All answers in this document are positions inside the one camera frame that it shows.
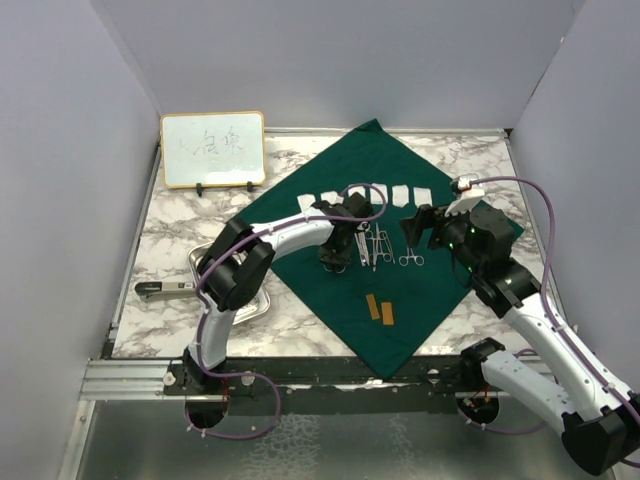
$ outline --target yellow whiteboard frame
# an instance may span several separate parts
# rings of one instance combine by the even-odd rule
[[[196,185],[168,185],[167,184],[167,168],[164,163],[164,139],[162,138],[162,121],[165,117],[204,117],[209,115],[244,115],[244,114],[255,114],[260,115],[260,120],[262,122],[262,172],[264,174],[264,180],[261,182],[255,182],[253,185],[262,185],[267,179],[267,142],[265,140],[264,135],[264,115],[262,112],[258,110],[243,110],[240,112],[194,112],[194,113],[167,113],[160,117],[160,153],[162,156],[162,179],[164,181],[165,187],[169,189],[178,189],[178,188],[196,188]],[[246,187],[246,183],[203,183],[202,187],[204,188],[215,188],[215,187]]]

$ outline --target wall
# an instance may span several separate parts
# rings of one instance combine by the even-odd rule
[[[0,25],[0,478],[51,479],[158,117],[88,2],[3,2]]]
[[[553,272],[567,316],[636,390],[639,17],[635,0],[587,2],[512,137],[518,170],[542,183],[556,208]]]
[[[160,110],[513,127],[583,0],[93,0]]]

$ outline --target brown rectangle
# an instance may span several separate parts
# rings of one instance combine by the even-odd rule
[[[393,310],[391,302],[382,302],[382,324],[393,325]]]
[[[369,305],[369,313],[371,314],[371,320],[380,320],[380,312],[378,311],[378,304],[376,303],[376,297],[373,293],[367,295],[367,305]]]

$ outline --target green cloth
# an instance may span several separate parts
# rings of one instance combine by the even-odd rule
[[[390,204],[378,222],[389,234],[395,264],[378,257],[376,272],[362,267],[354,243],[352,263],[342,274],[324,270],[317,248],[283,257],[271,268],[375,374],[388,378],[469,291],[455,280],[448,251],[427,250],[430,231],[423,234],[422,246],[414,249],[416,255],[424,256],[424,266],[410,262],[401,267],[398,263],[398,257],[407,252],[398,221],[412,217],[417,210],[412,187],[430,188],[433,203],[443,205],[454,200],[450,178],[372,120],[283,179],[238,216],[249,223],[277,220],[300,212],[298,195],[314,194],[319,200],[323,192],[340,192],[351,183],[361,182],[387,185],[389,197],[393,185],[409,186],[410,203],[404,208]],[[519,236],[522,228],[513,225]],[[457,268],[459,276],[466,279],[462,267]],[[365,299],[369,293],[375,295],[379,309],[381,302],[393,304],[393,326],[371,319]]]

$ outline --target stainless steel tray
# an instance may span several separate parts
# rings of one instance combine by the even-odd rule
[[[191,273],[193,274],[193,278],[195,279],[196,283],[198,283],[198,280],[200,280],[197,269],[198,263],[200,263],[200,260],[202,260],[204,254],[207,253],[207,250],[212,243],[213,242],[209,242],[203,245],[198,245],[197,247],[189,251],[189,267],[191,268]],[[256,296],[253,297],[253,299],[247,305],[238,310],[233,324],[236,325],[238,323],[245,322],[250,318],[255,318],[263,315],[267,310],[269,310],[270,305],[271,300],[269,299],[269,295],[267,295],[267,292],[263,287],[260,287],[260,290],[258,290]]]

